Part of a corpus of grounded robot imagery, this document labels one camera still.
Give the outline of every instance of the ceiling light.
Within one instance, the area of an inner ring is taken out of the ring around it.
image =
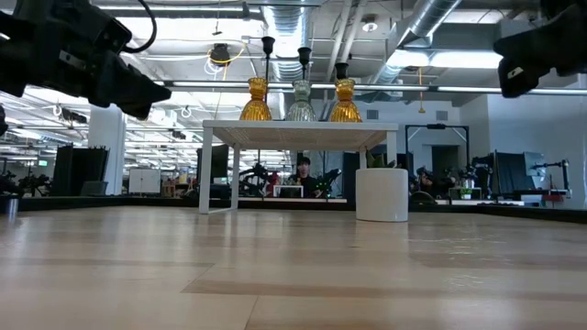
[[[15,134],[21,138],[41,139],[41,135],[26,129],[13,128],[12,130],[15,131]]]
[[[459,69],[497,69],[502,56],[492,51],[440,51],[430,66]]]
[[[419,51],[408,51],[408,50],[396,50],[389,60],[387,65],[395,67],[426,67],[430,64],[428,55],[424,52]]]
[[[11,123],[11,124],[17,124],[17,125],[24,125],[24,124],[25,124],[25,123],[21,122],[20,120],[18,120],[18,119],[15,119],[15,118],[11,118],[11,117],[6,117],[6,118],[5,118],[5,121],[6,121],[7,123]]]
[[[25,157],[25,156],[15,156],[15,157],[7,157],[9,160],[37,160],[37,157]]]
[[[103,10],[145,10],[141,5],[100,5],[100,9]],[[209,11],[210,9],[205,6],[198,5],[150,5],[150,10],[157,11]],[[235,11],[231,7],[215,7],[214,11]],[[250,13],[259,13],[260,10],[253,8],[249,10]]]

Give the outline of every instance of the desk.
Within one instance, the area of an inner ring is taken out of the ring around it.
[[[241,149],[358,151],[360,167],[367,168],[367,150],[387,140],[388,161],[397,160],[396,133],[392,123],[327,123],[290,121],[205,120],[200,184],[201,215],[238,208],[238,173]],[[216,136],[234,149],[231,205],[210,211],[212,139]]]

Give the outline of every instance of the wooden floor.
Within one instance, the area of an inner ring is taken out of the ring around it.
[[[410,216],[0,218],[0,329],[587,329],[587,226]]]

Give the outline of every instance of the clear glass vase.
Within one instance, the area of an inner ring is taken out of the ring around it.
[[[293,93],[295,94],[295,103],[290,106],[285,120],[288,121],[316,121],[316,113],[309,102],[312,87],[306,80],[292,83]]]

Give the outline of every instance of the white cylindrical planter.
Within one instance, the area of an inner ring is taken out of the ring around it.
[[[357,219],[407,221],[407,170],[357,170]]]

